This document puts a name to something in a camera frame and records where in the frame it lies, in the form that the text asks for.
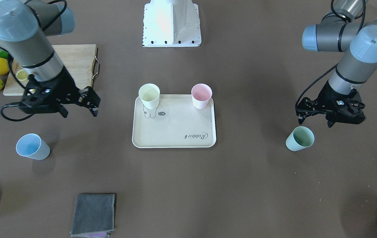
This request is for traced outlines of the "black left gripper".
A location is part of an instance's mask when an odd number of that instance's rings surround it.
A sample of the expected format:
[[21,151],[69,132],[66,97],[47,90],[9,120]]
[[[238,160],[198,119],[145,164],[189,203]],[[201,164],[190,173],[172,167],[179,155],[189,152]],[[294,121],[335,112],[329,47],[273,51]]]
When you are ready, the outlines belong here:
[[295,106],[295,110],[299,125],[302,125],[307,117],[325,114],[327,126],[332,128],[335,123],[362,123],[366,119],[363,112],[364,107],[356,89],[351,90],[348,95],[343,95],[334,91],[327,82],[317,99],[311,100],[304,97]]

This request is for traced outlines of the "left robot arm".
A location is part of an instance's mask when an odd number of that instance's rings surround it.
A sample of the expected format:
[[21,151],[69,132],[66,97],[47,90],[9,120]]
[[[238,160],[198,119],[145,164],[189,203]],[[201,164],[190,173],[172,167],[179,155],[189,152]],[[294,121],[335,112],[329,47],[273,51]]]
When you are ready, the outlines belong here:
[[377,69],[377,19],[364,22],[365,0],[338,0],[319,24],[303,32],[303,47],[310,51],[343,52],[334,73],[317,99],[300,96],[295,110],[299,124],[324,114],[328,127],[335,123],[360,124],[365,120],[359,89]]

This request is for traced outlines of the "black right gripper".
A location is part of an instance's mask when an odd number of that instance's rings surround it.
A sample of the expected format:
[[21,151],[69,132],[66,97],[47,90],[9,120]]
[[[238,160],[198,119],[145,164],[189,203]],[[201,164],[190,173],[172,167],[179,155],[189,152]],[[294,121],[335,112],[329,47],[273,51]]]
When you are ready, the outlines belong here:
[[97,117],[100,98],[90,86],[78,89],[68,70],[63,68],[56,77],[44,82],[30,76],[18,107],[26,114],[59,112],[67,118],[65,104],[86,107]]

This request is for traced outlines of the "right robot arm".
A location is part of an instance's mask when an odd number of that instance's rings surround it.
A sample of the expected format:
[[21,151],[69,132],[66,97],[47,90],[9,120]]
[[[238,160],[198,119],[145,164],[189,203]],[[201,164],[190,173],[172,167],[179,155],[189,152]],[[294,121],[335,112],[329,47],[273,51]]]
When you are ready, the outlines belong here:
[[91,86],[79,89],[48,36],[73,32],[75,18],[65,0],[0,0],[0,48],[29,74],[21,101],[3,106],[18,107],[27,114],[60,113],[65,104],[86,107],[97,116],[100,98]]

